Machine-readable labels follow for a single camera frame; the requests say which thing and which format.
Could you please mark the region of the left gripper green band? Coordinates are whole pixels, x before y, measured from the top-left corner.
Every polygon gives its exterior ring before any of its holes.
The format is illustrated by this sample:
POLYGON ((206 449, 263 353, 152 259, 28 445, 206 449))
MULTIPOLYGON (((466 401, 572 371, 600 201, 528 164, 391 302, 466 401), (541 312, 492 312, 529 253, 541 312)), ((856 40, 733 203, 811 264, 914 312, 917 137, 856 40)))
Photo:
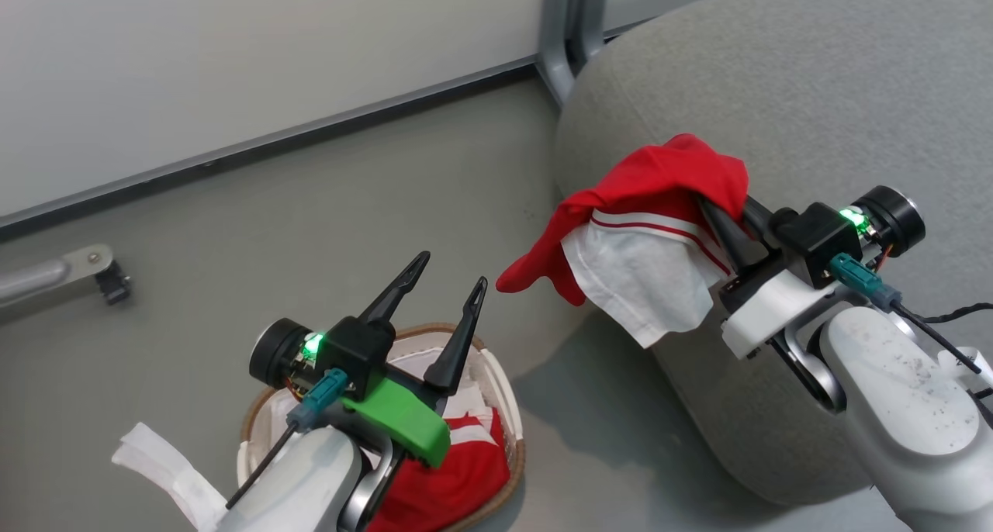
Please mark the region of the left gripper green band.
POLYGON ((289 434, 316 429, 323 412, 338 402, 423 464, 442 465, 451 439, 438 404, 458 390, 487 278, 476 281, 462 305, 462 318, 423 378, 400 375, 386 361, 395 338, 387 321, 430 260, 429 250, 419 253, 358 319, 343 319, 326 332, 280 319, 260 334, 249 373, 273 389, 289 388, 297 395, 298 404, 286 417, 289 434))

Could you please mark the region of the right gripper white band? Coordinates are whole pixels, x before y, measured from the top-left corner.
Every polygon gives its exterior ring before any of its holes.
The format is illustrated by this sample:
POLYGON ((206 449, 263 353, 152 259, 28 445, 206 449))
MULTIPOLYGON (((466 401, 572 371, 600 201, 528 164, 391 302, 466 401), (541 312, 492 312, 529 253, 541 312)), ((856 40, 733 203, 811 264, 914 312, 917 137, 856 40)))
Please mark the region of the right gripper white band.
POLYGON ((914 201, 884 185, 841 209, 815 202, 772 211, 748 195, 741 222, 702 195, 698 203, 735 273, 720 302, 729 313, 723 339, 737 358, 842 292, 894 312, 901 294, 884 284, 880 267, 926 235, 914 201))

